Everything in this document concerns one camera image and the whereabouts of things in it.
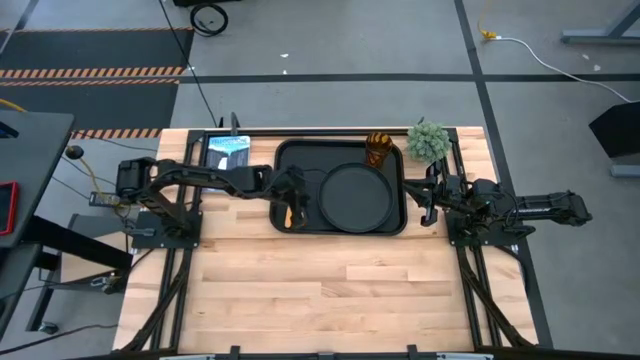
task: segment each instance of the green plant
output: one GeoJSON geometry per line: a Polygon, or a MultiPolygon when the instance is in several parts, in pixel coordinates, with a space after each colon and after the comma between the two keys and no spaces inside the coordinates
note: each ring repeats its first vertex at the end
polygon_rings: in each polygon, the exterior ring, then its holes
{"type": "Polygon", "coordinates": [[[449,134],[441,125],[420,122],[409,129],[409,156],[431,164],[447,156],[451,149],[449,134]]]}

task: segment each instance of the black desk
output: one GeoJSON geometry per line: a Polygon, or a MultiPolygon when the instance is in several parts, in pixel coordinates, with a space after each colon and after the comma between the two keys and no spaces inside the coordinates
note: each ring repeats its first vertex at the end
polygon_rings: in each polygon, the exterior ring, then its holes
{"type": "MultiPolygon", "coordinates": [[[[116,269],[128,269],[131,255],[34,215],[69,140],[73,116],[0,111],[0,122],[19,133],[0,139],[0,183],[16,181],[19,187],[13,233],[0,236],[1,339],[32,269],[53,272],[58,266],[59,256],[43,252],[44,246],[116,269]]],[[[39,316],[27,330],[37,330],[52,292],[42,290],[34,312],[39,316]]]]}

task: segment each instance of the concrete floor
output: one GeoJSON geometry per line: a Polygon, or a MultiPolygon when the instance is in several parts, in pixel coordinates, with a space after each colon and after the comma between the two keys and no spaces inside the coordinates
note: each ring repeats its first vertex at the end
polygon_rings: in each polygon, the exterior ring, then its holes
{"type": "MultiPolygon", "coordinates": [[[[566,46],[558,41],[565,28],[604,26],[630,2],[495,0],[485,28],[529,42],[543,59],[572,73],[640,73],[638,47],[566,46]]],[[[187,11],[173,8],[170,1],[166,4],[174,26],[186,25],[187,11]]],[[[464,4],[475,29],[483,1],[464,4]]],[[[26,5],[27,0],[5,0],[0,5],[0,28],[15,26],[26,5]]],[[[194,41],[191,58],[199,75],[282,74],[283,70],[288,74],[471,73],[452,1],[243,0],[223,7],[231,19],[227,31],[194,41]],[[289,57],[282,58],[284,53],[289,57]]],[[[27,28],[152,26],[165,26],[153,0],[40,0],[27,23],[27,28]]],[[[549,73],[524,47],[482,44],[477,33],[474,37],[484,73],[549,73]]],[[[640,99],[637,82],[609,85],[628,98],[640,99]]],[[[421,116],[445,125],[486,126],[473,83],[205,84],[203,89],[218,117],[235,111],[243,126],[411,125],[421,116]]],[[[537,224],[538,231],[529,237],[555,347],[640,354],[636,340],[640,182],[608,175],[611,161],[587,127],[620,101],[600,88],[578,83],[489,83],[488,91],[518,194],[572,189],[584,197],[594,215],[591,223],[577,229],[537,224]]],[[[195,85],[185,84],[178,91],[172,127],[190,126],[211,126],[211,120],[195,85]]],[[[157,140],[122,141],[157,144],[157,140]]],[[[109,179],[115,176],[118,161],[142,155],[94,140],[79,143],[98,175],[109,179]]],[[[88,179],[66,163],[58,166],[56,176],[85,194],[90,191],[88,179]]],[[[38,214],[66,225],[73,213],[100,210],[51,183],[38,214]]],[[[34,293],[23,296],[0,348],[43,337],[23,332],[34,297],[34,293]]],[[[47,320],[63,330],[113,324],[120,304],[118,295],[59,292],[47,320]]],[[[104,354],[113,334],[90,330],[6,358],[104,354]]]]}

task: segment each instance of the wooden table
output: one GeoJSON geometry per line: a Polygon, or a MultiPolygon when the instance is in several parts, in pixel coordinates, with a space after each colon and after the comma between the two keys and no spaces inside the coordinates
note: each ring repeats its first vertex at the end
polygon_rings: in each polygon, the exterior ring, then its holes
{"type": "MultiPolygon", "coordinates": [[[[457,131],[469,180],[495,180],[483,129],[457,131]]],[[[158,159],[181,162],[187,133],[164,130],[158,159]]],[[[273,165],[286,139],[252,137],[250,165],[273,165]]],[[[405,177],[424,177],[424,164],[406,156],[406,138],[393,140],[405,154],[405,177]]],[[[165,190],[175,197],[176,188],[165,190]]],[[[283,234],[269,222],[266,201],[216,193],[202,200],[202,242],[193,254],[179,353],[228,353],[232,345],[243,353],[404,352],[408,344],[419,351],[473,349],[445,221],[421,227],[424,211],[410,199],[407,227],[388,238],[283,234]]],[[[114,348],[128,343],[155,307],[165,252],[157,249],[131,274],[114,348]]],[[[490,247],[484,255],[495,302],[535,343],[517,262],[490,247]]],[[[476,306],[489,344],[485,313],[476,306]]],[[[162,346],[172,314],[170,308],[162,346]]]]}

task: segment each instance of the red object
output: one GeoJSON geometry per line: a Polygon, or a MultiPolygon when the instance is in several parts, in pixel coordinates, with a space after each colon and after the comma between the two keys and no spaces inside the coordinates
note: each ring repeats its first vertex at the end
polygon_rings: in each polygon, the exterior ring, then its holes
{"type": "Polygon", "coordinates": [[[13,232],[13,222],[16,215],[16,203],[18,202],[18,183],[8,182],[0,184],[0,190],[9,189],[11,191],[11,197],[9,199],[9,212],[6,220],[6,224],[0,226],[0,236],[11,234],[13,232]]]}

